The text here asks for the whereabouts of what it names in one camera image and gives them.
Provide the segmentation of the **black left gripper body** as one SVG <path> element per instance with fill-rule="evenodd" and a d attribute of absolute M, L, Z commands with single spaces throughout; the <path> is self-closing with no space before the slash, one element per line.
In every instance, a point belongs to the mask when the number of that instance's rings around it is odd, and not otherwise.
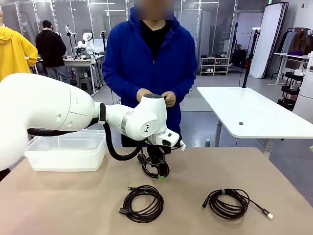
<path fill-rule="evenodd" d="M 151 163 L 162 163 L 165 156 L 169 154 L 169 147 L 162 145 L 148 145 L 147 153 L 151 159 Z"/>

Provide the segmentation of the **person's left hand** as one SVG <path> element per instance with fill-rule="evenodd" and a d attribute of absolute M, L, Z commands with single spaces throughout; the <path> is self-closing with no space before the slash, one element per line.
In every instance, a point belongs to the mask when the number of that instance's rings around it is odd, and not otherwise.
<path fill-rule="evenodd" d="M 176 95 L 172 91 L 164 92 L 161 96 L 164 98 L 167 108 L 174 107 L 176 103 Z"/>

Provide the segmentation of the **person's right hand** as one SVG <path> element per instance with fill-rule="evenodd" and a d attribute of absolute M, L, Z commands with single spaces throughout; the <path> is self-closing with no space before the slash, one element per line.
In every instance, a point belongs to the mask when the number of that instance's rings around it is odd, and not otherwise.
<path fill-rule="evenodd" d="M 136 99 L 138 102 L 141 102 L 142 100 L 142 97 L 146 94 L 153 94 L 151 91 L 149 91 L 148 89 L 144 89 L 144 88 L 141 88 L 137 91 L 136 93 Z"/>

